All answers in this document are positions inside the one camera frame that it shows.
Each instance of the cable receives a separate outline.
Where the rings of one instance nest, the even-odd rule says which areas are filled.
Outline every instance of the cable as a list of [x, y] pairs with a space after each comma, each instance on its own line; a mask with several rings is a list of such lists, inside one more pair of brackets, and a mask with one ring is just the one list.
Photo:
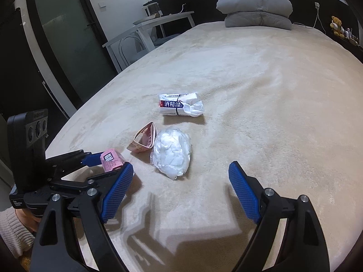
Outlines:
[[302, 24], [302, 23], [299, 23], [299, 22], [294, 22], [293, 24], [295, 24], [295, 25], [299, 25], [299, 26], [304, 26], [304, 27], [306, 27], [307, 29], [314, 29], [314, 28], [315, 28], [315, 25], [316, 25], [316, 22], [317, 22], [317, 20], [319, 19], [319, 21], [320, 21], [320, 25], [321, 25], [321, 27], [323, 28], [324, 33], [326, 34], [325, 28], [323, 27], [323, 24], [321, 23], [321, 20], [320, 20], [320, 17], [319, 17], [319, 9], [320, 9], [320, 6], [319, 6], [319, 7], [316, 7], [316, 6], [315, 6], [315, 8], [316, 8], [316, 10], [317, 10], [317, 13], [316, 13], [316, 18], [315, 18], [315, 22], [314, 22], [314, 26], [313, 26], [313, 27], [311, 27], [311, 26], [306, 26], [306, 25], [304, 25], [304, 24]]
[[323, 27], [323, 24], [321, 23], [321, 20], [320, 20], [320, 16], [319, 16], [319, 8], [318, 8], [318, 19], [319, 19], [319, 21], [320, 21], [320, 25], [321, 25], [322, 29], [324, 30], [324, 33], [326, 34], [325, 28]]
[[184, 11], [184, 6], [185, 6], [186, 4], [183, 4], [183, 6], [181, 7], [181, 11], [179, 12], [179, 13], [182, 13], [183, 11]]

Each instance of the frosted glass panel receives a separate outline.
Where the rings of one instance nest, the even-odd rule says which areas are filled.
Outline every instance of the frosted glass panel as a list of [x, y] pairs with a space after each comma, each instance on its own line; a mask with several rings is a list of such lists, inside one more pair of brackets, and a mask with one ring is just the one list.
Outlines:
[[92, 30], [80, 0], [35, 0], [45, 35], [83, 102], [116, 74]]

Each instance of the beige fluffy blanket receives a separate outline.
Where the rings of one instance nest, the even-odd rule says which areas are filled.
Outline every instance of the beige fluffy blanket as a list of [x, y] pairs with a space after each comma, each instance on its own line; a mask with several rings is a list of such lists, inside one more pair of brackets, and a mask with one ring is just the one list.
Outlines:
[[[204, 116], [159, 114], [160, 93], [194, 91]], [[132, 163], [134, 181], [106, 225], [130, 271], [233, 269], [255, 228], [228, 180], [233, 160], [281, 196], [310, 197], [333, 271], [363, 227], [362, 103], [363, 65], [318, 30], [207, 23], [121, 72], [68, 121], [47, 157], [116, 148]], [[190, 135], [184, 177], [172, 181], [149, 164], [149, 152], [126, 150], [150, 121]], [[76, 223], [85, 259], [96, 267]], [[281, 228], [266, 267], [282, 235]]]

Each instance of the light switch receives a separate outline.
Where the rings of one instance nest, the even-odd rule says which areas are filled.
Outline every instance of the light switch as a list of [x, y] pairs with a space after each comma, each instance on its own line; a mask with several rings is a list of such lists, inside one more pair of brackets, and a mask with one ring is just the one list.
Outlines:
[[99, 5], [100, 8], [106, 7], [105, 2], [98, 2], [98, 5]]

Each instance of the plastic bag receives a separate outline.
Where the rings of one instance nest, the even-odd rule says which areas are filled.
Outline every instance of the plastic bag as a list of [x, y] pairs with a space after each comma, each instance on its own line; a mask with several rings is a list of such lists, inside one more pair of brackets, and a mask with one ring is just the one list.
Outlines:
[[188, 134], [175, 127], [161, 130], [150, 155], [151, 164], [175, 180], [189, 167], [191, 143]]
[[197, 93], [190, 94], [160, 94], [160, 113], [166, 116], [198, 117], [204, 113], [203, 102]]

